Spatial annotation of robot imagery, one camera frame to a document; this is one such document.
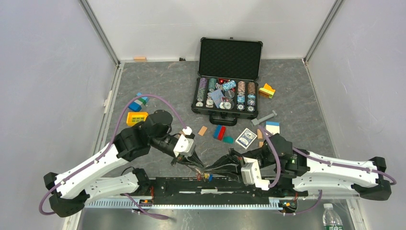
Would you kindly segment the blue grey green brick stack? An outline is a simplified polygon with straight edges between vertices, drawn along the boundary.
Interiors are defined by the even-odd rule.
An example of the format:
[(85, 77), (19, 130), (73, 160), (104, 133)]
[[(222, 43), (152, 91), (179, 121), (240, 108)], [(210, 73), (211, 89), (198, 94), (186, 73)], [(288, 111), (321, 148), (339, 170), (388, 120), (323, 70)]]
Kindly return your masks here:
[(133, 101), (129, 106), (128, 109), (133, 112), (140, 112), (148, 103), (148, 97), (141, 97), (135, 101)]

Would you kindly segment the plastic water bottle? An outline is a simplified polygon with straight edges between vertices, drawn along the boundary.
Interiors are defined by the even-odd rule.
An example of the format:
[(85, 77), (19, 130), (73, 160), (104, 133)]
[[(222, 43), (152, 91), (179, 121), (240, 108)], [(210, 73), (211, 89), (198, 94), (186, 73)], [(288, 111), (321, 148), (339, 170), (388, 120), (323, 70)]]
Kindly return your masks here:
[(338, 213), (333, 209), (333, 204), (326, 203), (323, 213), (323, 225), (325, 230), (343, 230), (343, 223)]

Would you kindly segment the yellow window brick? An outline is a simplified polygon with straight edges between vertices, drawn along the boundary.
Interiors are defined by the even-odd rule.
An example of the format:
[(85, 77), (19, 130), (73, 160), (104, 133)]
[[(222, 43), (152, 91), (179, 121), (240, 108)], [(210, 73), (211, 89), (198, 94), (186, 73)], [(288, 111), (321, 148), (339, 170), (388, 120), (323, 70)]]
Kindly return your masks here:
[(139, 122), (143, 122), (148, 117), (147, 112), (128, 112), (126, 118), (126, 124), (129, 127), (136, 125)]

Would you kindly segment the blue playing card box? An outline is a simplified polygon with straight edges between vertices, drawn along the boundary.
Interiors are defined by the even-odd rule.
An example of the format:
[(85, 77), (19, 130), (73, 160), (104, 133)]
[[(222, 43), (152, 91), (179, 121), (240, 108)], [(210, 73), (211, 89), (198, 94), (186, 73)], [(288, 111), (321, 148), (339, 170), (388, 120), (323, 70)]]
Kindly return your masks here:
[(248, 128), (245, 128), (244, 131), (236, 138), (235, 143), (247, 149), (257, 138), (257, 134), (251, 131)]

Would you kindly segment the orange flat block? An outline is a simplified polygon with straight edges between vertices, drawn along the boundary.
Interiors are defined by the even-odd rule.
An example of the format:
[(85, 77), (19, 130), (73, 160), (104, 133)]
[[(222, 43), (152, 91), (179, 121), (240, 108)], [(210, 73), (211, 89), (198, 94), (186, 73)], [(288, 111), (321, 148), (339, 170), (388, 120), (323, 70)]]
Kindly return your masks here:
[(204, 136), (205, 133), (206, 133), (206, 131), (207, 131), (207, 129), (208, 129), (208, 128), (207, 128), (206, 126), (202, 126), (201, 129), (200, 129), (199, 132), (198, 132), (198, 135)]

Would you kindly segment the teal flat piece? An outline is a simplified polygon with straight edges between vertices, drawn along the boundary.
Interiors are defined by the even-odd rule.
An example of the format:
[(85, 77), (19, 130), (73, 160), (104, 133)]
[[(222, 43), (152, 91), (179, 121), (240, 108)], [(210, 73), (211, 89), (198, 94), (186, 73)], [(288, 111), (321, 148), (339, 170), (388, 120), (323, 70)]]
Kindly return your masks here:
[(226, 136), (226, 137), (223, 137), (223, 142), (233, 144), (234, 139), (231, 136)]

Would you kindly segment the wooden block on ledge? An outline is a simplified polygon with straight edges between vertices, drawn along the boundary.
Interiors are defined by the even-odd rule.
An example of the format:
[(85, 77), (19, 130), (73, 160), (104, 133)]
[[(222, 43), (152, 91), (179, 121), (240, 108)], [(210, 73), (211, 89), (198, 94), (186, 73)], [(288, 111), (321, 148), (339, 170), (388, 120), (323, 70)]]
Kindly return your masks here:
[(133, 60), (134, 62), (147, 62), (146, 57), (134, 57)]

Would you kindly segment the black poker chip case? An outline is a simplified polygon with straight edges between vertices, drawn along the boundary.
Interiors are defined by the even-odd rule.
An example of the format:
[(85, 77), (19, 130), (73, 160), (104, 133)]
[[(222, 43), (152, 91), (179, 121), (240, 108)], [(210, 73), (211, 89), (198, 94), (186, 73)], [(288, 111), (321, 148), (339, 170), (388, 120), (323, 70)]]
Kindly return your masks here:
[(201, 38), (191, 110), (215, 125), (257, 118), (262, 49), (261, 41)]

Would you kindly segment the grey plastic bolt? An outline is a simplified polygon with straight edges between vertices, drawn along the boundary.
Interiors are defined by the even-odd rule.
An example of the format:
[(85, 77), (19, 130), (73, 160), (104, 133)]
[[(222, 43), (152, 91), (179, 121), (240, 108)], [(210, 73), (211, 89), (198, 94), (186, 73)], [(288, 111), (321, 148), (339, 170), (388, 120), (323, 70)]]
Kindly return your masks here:
[(264, 121), (266, 121), (266, 120), (268, 120), (268, 119), (271, 119), (271, 118), (275, 117), (276, 115), (277, 115), (277, 113), (273, 110), (272, 113), (270, 113), (269, 115), (266, 115), (266, 116), (261, 117), (261, 118), (254, 118), (254, 119), (252, 119), (252, 120), (251, 120), (251, 124), (252, 124), (253, 126), (257, 126), (257, 125), (259, 125), (260, 123), (262, 123), (262, 122), (264, 122)]

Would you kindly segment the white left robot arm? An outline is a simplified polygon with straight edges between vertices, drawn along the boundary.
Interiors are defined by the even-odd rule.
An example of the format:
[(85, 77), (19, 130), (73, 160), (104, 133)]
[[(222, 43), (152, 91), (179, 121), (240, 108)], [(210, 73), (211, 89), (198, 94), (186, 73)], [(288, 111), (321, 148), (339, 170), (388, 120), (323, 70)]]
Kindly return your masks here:
[(119, 177), (105, 178), (113, 169), (149, 154), (155, 148), (173, 158), (172, 164), (183, 164), (202, 173), (204, 165), (195, 151), (190, 127), (172, 135), (172, 115), (157, 110), (145, 121), (117, 134), (100, 152), (64, 173), (44, 176), (45, 195), (52, 212), (64, 218), (81, 211), (93, 201), (115, 195), (152, 193), (152, 182), (144, 169), (134, 168)]

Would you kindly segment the blue white brick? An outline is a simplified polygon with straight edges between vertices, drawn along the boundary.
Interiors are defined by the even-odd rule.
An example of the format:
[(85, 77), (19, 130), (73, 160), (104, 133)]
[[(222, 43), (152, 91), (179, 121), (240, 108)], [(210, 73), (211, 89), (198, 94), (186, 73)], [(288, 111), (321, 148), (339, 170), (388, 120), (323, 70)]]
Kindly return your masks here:
[(266, 130), (271, 134), (279, 134), (280, 133), (280, 123), (279, 122), (271, 122), (266, 121)]

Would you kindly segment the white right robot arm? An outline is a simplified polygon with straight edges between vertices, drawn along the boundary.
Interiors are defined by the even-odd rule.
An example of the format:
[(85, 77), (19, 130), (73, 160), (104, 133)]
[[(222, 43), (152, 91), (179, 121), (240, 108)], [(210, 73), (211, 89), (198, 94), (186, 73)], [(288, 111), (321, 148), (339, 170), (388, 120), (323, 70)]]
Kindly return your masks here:
[(262, 191), (277, 190), (282, 196), (331, 192), (386, 201), (394, 180), (384, 175), (382, 157), (347, 161), (297, 149), (279, 134), (265, 134), (258, 149), (229, 153), (205, 167), (205, 173), (225, 176)]

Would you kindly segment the blue red brick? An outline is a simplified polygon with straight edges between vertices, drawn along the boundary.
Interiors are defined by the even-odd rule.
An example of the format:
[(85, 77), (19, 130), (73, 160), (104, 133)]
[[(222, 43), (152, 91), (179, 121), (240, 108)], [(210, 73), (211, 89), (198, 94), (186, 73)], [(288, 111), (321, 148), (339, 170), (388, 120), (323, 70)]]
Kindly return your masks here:
[(224, 138), (225, 132), (226, 132), (226, 127), (225, 126), (217, 125), (216, 129), (215, 129), (215, 131), (213, 133), (213, 138), (221, 141)]

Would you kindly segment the yellow orange brick pile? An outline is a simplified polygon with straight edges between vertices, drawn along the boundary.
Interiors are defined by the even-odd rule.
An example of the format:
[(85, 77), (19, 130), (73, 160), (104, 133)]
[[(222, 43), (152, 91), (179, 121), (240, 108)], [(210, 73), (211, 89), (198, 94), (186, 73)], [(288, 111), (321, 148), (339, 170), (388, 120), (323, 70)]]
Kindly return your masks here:
[(276, 90), (273, 89), (269, 84), (265, 83), (263, 87), (259, 88), (259, 95), (272, 98)]

